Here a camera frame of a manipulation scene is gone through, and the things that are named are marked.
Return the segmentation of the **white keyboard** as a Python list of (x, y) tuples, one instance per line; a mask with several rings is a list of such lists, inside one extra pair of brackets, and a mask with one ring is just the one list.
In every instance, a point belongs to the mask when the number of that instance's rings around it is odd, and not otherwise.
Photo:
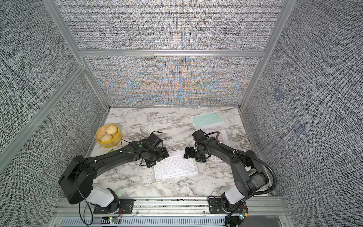
[(194, 159), (185, 159), (184, 150), (172, 151), (169, 157), (154, 166), (155, 179), (191, 176), (199, 173)]

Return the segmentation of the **pink keyboard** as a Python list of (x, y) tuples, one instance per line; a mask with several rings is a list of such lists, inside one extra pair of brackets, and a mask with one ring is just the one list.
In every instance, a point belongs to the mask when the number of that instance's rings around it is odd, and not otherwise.
[(209, 137), (215, 137), (217, 136), (217, 132), (219, 132), (218, 140), (227, 145), (230, 146), (229, 139), (226, 133), (226, 130), (206, 130), (206, 134), (209, 135)]

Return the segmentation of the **green keyboard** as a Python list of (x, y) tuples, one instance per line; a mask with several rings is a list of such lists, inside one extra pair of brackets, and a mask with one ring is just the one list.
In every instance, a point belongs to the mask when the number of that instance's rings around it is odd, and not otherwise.
[(211, 129), (225, 124), (225, 121), (218, 111), (193, 116), (191, 120), (197, 130)]

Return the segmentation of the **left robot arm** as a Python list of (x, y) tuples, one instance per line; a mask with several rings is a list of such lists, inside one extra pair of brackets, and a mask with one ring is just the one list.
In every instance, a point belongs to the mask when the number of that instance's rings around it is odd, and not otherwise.
[(85, 200), (93, 188), (93, 180), (120, 165), (144, 160), (148, 168), (169, 157), (162, 140), (150, 144), (147, 140), (133, 141), (125, 147), (101, 156), (74, 157), (58, 182), (70, 204)]

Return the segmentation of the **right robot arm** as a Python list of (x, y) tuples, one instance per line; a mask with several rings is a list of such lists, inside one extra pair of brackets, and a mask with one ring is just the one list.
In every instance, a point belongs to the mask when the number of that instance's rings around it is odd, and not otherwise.
[(253, 151), (238, 151), (215, 137), (202, 138), (194, 147), (187, 147), (184, 153), (185, 159), (195, 159), (196, 162), (206, 162), (211, 156), (219, 158), (231, 167), (234, 186), (222, 196), (229, 205), (257, 195), (258, 190), (269, 183), (265, 167)]

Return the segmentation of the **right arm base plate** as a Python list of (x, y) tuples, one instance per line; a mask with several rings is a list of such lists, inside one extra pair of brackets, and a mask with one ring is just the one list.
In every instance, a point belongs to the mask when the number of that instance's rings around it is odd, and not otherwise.
[(231, 213), (236, 207), (235, 204), (230, 204), (224, 197), (216, 198), (214, 196), (209, 196), (207, 201), (211, 214)]

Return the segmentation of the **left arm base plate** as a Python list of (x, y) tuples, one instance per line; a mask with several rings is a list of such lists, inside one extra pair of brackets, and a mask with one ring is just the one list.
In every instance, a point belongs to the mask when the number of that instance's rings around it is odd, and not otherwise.
[(95, 206), (93, 214), (102, 215), (119, 215), (119, 214), (132, 214), (134, 207), (134, 199), (118, 199), (111, 202), (106, 208)]

